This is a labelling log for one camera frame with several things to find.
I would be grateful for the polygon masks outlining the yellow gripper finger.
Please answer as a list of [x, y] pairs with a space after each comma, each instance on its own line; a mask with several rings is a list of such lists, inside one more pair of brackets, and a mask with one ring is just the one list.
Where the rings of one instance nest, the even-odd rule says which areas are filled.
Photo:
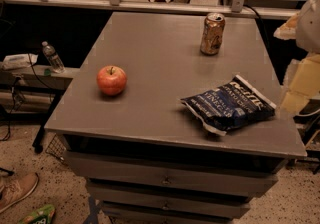
[[286, 70], [280, 108], [296, 115], [320, 92], [320, 54], [292, 60]]

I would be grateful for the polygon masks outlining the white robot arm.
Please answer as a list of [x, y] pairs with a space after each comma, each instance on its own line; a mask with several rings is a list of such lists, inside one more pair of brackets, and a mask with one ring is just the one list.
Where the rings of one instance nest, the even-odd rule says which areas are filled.
[[294, 39], [307, 56], [286, 71], [280, 109], [297, 115], [320, 91], [320, 0], [307, 0], [300, 11], [278, 27], [274, 37]]

